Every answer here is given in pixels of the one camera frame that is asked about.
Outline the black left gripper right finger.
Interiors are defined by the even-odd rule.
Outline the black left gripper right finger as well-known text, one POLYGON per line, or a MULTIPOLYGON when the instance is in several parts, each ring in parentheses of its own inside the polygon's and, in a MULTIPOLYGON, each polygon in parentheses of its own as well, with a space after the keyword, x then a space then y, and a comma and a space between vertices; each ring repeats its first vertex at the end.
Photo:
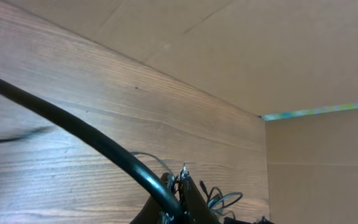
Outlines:
POLYGON ((191 178, 185 166, 180 171, 179 180, 180 205, 185 224, 219 224, 218 219, 210 212, 202 194, 191 178))

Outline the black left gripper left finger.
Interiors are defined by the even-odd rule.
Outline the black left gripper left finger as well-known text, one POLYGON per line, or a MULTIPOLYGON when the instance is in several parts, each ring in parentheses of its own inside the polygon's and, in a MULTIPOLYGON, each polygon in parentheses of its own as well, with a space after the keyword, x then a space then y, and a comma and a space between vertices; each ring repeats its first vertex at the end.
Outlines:
MULTIPOLYGON (((168 172, 164 173, 160 180, 166 185, 167 189, 173 193, 174 191, 174 176, 168 172)), ((154 200, 152 196, 146 201, 142 210, 130 222, 130 224, 162 224, 162 208, 154 200)))

